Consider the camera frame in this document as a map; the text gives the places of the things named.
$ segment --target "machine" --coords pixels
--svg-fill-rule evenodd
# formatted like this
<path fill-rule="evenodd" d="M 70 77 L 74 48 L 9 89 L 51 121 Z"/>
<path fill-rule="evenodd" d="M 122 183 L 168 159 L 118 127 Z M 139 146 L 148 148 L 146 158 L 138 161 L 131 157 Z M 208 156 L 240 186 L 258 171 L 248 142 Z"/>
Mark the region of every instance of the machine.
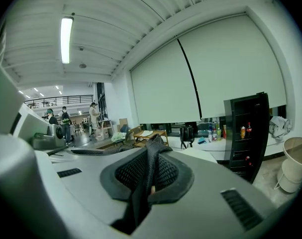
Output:
<path fill-rule="evenodd" d="M 125 218 L 129 203 L 113 197 L 103 186 L 101 175 L 114 164 L 118 165 L 116 168 L 130 167 L 128 174 L 138 173 L 139 169 L 144 171 L 133 161 L 145 153 L 145 149 L 134 148 L 113 155 L 73 153 L 72 149 L 62 147 L 57 128 L 22 105 L 17 89 L 2 74 L 1 68 L 0 82 L 3 83 L 0 87 L 8 86 L 7 100 L 14 99 L 7 126 L 0 129 L 0 195 L 36 236 L 254 238 L 266 230 L 270 221 L 274 222 L 276 208 L 270 200 L 227 168 L 179 152 L 165 151 L 163 158 L 171 164 L 159 165 L 156 173 L 163 173 L 165 177 L 167 167 L 171 165 L 176 176 L 164 189 L 154 193 L 153 198 L 161 192 L 179 197 L 164 203 L 153 202 L 133 231 L 129 234 L 121 232 L 113 225 Z M 50 154 L 30 145 L 35 135 L 55 139 L 48 147 Z M 182 167 L 188 168 L 192 179 L 186 176 Z M 124 187 L 128 190 L 124 185 L 127 177 L 120 181 L 114 174 L 105 176 L 112 177 L 110 183 L 114 183 L 119 192 L 123 192 L 121 188 Z M 181 182 L 186 185 L 182 194 Z"/>

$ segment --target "black backpack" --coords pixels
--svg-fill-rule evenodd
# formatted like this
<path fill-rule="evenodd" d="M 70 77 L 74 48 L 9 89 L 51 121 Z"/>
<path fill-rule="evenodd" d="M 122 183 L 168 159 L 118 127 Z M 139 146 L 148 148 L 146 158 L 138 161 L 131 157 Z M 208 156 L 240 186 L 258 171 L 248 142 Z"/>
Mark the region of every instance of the black backpack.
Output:
<path fill-rule="evenodd" d="M 185 149 L 187 149 L 184 141 L 189 142 L 190 146 L 192 147 L 192 143 L 195 140 L 192 126 L 180 127 L 180 138 L 181 138 L 181 149 L 182 149 L 182 145 L 184 145 Z"/>
<path fill-rule="evenodd" d="M 61 115 L 61 122 L 63 123 L 63 124 L 67 124 L 67 123 L 69 123 L 70 122 L 70 118 L 69 118 L 69 115 L 68 115 L 68 113 L 67 112 L 62 112 L 62 115 Z"/>

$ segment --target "ceiling light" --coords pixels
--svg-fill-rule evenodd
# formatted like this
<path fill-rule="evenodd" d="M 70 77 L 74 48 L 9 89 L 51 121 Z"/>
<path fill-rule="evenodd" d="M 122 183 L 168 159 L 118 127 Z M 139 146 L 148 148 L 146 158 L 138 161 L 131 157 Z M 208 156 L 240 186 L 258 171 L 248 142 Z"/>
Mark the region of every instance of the ceiling light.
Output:
<path fill-rule="evenodd" d="M 69 46 L 70 46 L 70 34 L 73 18 L 63 18 L 61 20 L 60 29 L 60 48 L 61 48 L 61 60 L 63 64 L 69 64 Z"/>

